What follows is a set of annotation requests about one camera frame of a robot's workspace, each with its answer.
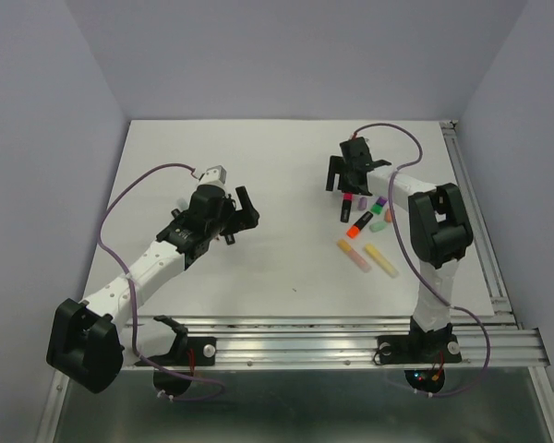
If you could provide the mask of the pastel green highlighter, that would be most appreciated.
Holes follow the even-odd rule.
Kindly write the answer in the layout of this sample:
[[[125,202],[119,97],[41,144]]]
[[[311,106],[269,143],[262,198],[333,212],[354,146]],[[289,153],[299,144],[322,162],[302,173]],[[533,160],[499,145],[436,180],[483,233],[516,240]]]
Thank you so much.
[[[188,208],[188,203],[183,198],[179,198],[176,201],[176,205],[180,210],[186,210]]]

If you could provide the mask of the black highlighter pink cap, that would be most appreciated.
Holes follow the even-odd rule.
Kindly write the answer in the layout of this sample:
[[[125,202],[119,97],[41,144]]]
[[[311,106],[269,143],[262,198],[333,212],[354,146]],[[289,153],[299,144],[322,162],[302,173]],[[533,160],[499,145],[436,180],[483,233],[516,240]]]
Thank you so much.
[[[343,202],[341,207],[340,221],[343,223],[348,223],[350,219],[352,204],[353,204],[353,195],[351,193],[343,194]]]

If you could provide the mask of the pastel purple cap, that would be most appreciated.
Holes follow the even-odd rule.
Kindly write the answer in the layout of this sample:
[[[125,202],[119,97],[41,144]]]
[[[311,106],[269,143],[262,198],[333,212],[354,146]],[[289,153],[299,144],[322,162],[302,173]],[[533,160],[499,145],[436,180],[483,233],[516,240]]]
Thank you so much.
[[[366,197],[360,197],[359,198],[357,208],[361,211],[365,211],[367,209],[367,198]]]

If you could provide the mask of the black highlighter orange cap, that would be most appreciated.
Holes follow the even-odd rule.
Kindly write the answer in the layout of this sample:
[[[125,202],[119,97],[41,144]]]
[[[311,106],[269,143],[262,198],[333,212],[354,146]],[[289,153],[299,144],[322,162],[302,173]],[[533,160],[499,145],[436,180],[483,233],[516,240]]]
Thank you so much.
[[[356,222],[347,230],[346,236],[355,239],[361,231],[369,224],[374,214],[370,211],[363,213]]]

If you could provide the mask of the pastel green cap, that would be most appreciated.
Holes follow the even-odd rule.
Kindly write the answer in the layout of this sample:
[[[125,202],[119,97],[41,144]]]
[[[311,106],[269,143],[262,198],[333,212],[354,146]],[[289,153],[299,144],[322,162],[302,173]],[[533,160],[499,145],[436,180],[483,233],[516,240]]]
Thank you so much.
[[[385,221],[376,221],[369,225],[369,230],[372,233],[377,233],[384,230],[387,226],[388,226],[388,223]]]

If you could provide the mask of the pastel pink highlighter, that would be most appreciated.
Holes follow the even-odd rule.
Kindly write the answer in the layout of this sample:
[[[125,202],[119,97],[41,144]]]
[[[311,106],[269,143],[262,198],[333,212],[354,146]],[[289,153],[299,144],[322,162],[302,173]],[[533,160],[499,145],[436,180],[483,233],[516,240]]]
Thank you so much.
[[[359,255],[359,253],[344,239],[339,239],[336,245],[349,257],[353,263],[364,273],[371,271],[371,266]]]

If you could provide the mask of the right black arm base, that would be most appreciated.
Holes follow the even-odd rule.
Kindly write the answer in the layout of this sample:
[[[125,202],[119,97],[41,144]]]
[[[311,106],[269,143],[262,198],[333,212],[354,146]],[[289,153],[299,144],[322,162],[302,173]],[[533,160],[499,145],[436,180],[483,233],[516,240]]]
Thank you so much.
[[[408,335],[380,335],[376,338],[380,365],[432,365],[443,360],[445,364],[463,361],[457,337],[421,340]]]

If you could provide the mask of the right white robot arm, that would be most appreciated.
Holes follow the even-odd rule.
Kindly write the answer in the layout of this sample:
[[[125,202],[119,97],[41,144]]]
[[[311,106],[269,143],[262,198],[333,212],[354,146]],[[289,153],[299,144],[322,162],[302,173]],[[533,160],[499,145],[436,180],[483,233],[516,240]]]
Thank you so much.
[[[410,244],[400,249],[404,258],[419,260],[409,266],[419,281],[409,331],[380,336],[377,363],[461,362],[452,331],[452,286],[474,234],[459,187],[433,185],[404,174],[388,161],[373,160],[362,137],[346,140],[340,148],[341,155],[329,160],[327,190],[338,189],[347,197],[379,194],[387,199],[390,211],[405,210]]]

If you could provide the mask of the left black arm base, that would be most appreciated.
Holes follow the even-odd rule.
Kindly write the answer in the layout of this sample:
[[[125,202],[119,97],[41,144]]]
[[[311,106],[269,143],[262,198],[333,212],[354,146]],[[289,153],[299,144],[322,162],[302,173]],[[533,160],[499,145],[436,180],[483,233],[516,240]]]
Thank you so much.
[[[147,358],[158,365],[207,367],[215,365],[217,339],[212,336],[175,339],[166,352],[148,353]]]

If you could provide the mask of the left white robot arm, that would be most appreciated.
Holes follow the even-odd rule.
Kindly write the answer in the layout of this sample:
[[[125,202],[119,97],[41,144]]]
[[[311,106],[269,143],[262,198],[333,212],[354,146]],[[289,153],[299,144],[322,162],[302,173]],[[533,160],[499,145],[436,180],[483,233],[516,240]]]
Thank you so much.
[[[193,364],[213,365],[204,353],[213,337],[191,339],[178,321],[158,315],[140,324],[138,310],[167,282],[189,269],[221,236],[233,244],[236,233],[259,224],[247,189],[230,195],[217,184],[202,184],[188,208],[178,212],[139,258],[81,301],[66,299],[54,312],[46,362],[92,393],[107,389],[121,369],[151,365],[154,379],[174,377],[166,394],[177,398],[196,377]]]

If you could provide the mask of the pastel yellow highlighter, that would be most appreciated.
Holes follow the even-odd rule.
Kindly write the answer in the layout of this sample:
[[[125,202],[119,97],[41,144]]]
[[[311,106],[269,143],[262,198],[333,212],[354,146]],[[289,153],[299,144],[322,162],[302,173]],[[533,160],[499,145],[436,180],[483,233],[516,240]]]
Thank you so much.
[[[365,252],[368,256],[391,278],[398,276],[398,270],[392,265],[392,263],[384,257],[384,255],[372,244],[366,244],[364,246]]]

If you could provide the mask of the aluminium rail right side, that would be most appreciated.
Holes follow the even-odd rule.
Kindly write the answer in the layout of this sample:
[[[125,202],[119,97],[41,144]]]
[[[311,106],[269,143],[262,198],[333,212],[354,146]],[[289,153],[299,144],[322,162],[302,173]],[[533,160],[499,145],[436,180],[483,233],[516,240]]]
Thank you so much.
[[[514,324],[516,320],[514,319],[512,304],[500,273],[498,261],[488,236],[488,230],[476,198],[475,190],[464,163],[455,124],[453,121],[441,122],[440,130],[457,184],[461,188],[464,197],[465,208],[474,232],[478,260],[488,288],[494,316],[508,317],[507,323]]]

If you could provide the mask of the aluminium frame rail front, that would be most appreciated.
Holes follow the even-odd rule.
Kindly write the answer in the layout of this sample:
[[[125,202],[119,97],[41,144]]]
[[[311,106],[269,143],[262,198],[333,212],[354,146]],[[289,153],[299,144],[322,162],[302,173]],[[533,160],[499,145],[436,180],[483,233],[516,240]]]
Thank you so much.
[[[405,317],[182,317],[190,335],[215,338],[217,371],[372,369],[380,335],[401,335]],[[539,331],[498,316],[484,329],[454,320],[461,367],[546,367]]]

